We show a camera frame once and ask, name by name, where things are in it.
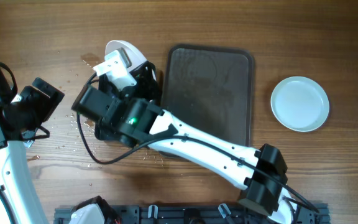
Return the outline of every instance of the white plate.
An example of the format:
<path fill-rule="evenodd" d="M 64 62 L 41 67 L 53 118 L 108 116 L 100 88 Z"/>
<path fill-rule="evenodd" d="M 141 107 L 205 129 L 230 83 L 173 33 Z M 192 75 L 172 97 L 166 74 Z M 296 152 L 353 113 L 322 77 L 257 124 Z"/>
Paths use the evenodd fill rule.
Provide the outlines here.
<path fill-rule="evenodd" d="M 319 128 L 329 113 L 326 92 L 315 81 L 305 77 L 281 81 L 274 88 L 270 105 L 279 122 L 300 132 Z"/>

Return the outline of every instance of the black tray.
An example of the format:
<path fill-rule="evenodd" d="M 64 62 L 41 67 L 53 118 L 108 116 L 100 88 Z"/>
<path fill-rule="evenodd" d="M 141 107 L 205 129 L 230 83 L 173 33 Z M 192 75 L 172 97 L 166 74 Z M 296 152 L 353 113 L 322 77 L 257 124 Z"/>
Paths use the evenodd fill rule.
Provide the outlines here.
<path fill-rule="evenodd" d="M 168 55 L 162 107 L 208 134 L 249 146 L 253 73 L 246 50 L 176 45 Z"/>

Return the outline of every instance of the green indicator light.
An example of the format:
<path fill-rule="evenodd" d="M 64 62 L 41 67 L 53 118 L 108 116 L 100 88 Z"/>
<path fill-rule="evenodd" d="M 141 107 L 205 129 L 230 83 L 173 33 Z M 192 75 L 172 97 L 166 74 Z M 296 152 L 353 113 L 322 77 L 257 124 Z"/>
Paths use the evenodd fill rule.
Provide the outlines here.
<path fill-rule="evenodd" d="M 128 124 L 134 124 L 136 123 L 136 118 L 131 118 L 129 121 L 128 121 Z"/>

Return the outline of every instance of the wooden table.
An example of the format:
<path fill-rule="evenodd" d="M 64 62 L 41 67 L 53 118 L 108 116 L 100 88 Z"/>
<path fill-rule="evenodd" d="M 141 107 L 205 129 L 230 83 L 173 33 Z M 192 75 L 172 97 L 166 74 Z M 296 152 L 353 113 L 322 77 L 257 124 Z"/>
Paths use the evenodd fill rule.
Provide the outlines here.
<path fill-rule="evenodd" d="M 54 209 L 101 195 L 111 205 L 234 202 L 239 191 L 190 162 L 141 150 L 111 166 L 95 164 L 78 137 L 70 106 L 101 62 L 110 40 L 138 47 L 165 70 L 180 42 L 239 47 L 255 58 L 252 144 L 277 146 L 288 184 L 326 202 L 333 223 L 358 223 L 358 1 L 111 1 L 21 0 L 0 4 L 0 61 L 14 70 L 19 89 L 42 77 L 66 95 L 45 127 L 51 138 L 28 150 L 29 169 L 50 221 Z M 274 86 L 301 75 L 328 94 L 324 126 L 296 133 L 270 109 Z M 86 138 L 107 160 L 126 148 Z"/>

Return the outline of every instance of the wooden surface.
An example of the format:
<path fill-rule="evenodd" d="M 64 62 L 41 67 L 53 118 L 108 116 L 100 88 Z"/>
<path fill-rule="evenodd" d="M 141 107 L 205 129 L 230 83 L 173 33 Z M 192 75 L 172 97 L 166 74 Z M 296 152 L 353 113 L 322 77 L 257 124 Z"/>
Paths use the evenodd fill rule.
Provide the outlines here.
<path fill-rule="evenodd" d="M 66 94 L 45 124 L 51 138 L 27 153 L 40 156 L 29 169 L 50 221 L 54 208 L 96 195 L 116 205 L 236 201 L 237 189 L 190 162 L 141 150 L 98 166 L 85 153 L 70 117 L 92 74 L 83 60 L 94 65 L 110 40 L 126 40 L 163 71 L 169 49 L 180 42 L 249 50 L 256 66 L 253 145 L 277 146 L 288 184 L 328 203 L 333 223 L 358 223 L 358 1 L 46 2 L 0 4 L 0 61 L 14 70 L 20 90 L 42 77 Z M 291 131 L 271 112 L 274 86 L 295 75 L 314 79 L 328 94 L 331 112 L 317 131 Z M 126 150 L 83 127 L 100 159 Z"/>

